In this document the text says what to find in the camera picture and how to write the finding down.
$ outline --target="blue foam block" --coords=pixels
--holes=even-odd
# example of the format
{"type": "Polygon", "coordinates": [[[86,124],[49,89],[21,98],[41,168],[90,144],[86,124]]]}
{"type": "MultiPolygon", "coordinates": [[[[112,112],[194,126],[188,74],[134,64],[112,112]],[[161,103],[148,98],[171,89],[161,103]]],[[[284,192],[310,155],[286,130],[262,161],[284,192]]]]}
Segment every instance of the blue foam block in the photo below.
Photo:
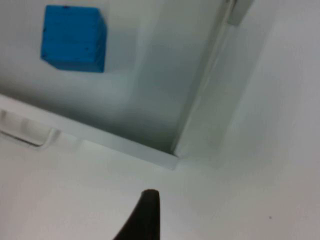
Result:
{"type": "Polygon", "coordinates": [[[107,35],[98,8],[48,5],[41,58],[60,70],[103,73],[107,35]]]}

